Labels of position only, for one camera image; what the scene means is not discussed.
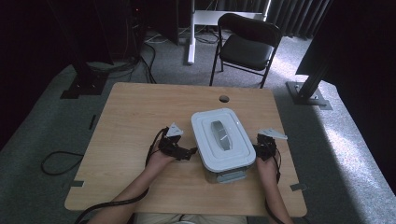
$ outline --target plastic container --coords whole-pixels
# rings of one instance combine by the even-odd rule
[[[231,109],[197,112],[191,123],[208,182],[230,183],[247,176],[256,152]]]

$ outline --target gray carpet floor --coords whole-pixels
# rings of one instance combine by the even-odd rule
[[[212,35],[199,37],[215,40]],[[152,75],[157,83],[202,85],[209,83],[215,45],[197,41],[195,64],[187,65],[188,41],[179,46],[152,39],[155,48]],[[396,223],[396,199],[349,116],[337,89],[321,82],[319,90],[332,105],[321,110],[314,105],[295,105],[287,81],[296,76],[299,62],[310,40],[284,37],[264,88],[270,89],[289,137],[289,146],[308,213],[296,223]],[[149,63],[154,52],[144,46],[142,56]],[[108,68],[101,63],[91,63]],[[217,74],[214,86],[258,88],[260,77],[226,67]],[[92,116],[96,120],[114,83],[147,82],[147,70],[138,63],[133,70],[110,74],[102,95],[81,95],[60,99],[76,73],[66,67],[49,84],[30,115],[0,152],[0,223],[73,223],[79,212],[68,211],[64,201],[77,172],[58,176],[42,173],[40,164],[51,152],[64,150],[84,154],[90,142]],[[56,172],[79,157],[54,156],[46,168]],[[250,224],[267,223],[265,217],[249,217]]]

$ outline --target person's right arm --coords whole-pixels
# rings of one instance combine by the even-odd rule
[[[273,158],[263,161],[261,158],[256,159],[257,168],[259,170],[260,181],[264,190],[265,199],[272,213],[283,223],[291,224],[288,210],[280,195],[279,188],[276,182],[276,164]],[[271,217],[270,223],[276,223]]]

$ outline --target white lid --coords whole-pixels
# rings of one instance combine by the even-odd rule
[[[231,109],[197,112],[192,115],[191,123],[199,152],[209,171],[228,171],[255,161],[256,151]]]

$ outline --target white desk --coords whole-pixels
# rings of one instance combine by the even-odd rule
[[[265,21],[267,17],[268,8],[271,4],[271,0],[265,1],[265,7],[263,13],[254,12],[232,12],[244,17],[248,17],[255,20]],[[218,25],[219,18],[225,13],[231,11],[206,11],[206,10],[195,10],[195,0],[191,0],[191,37],[190,37],[190,48],[189,48],[189,64],[194,64],[195,58],[195,25]]]

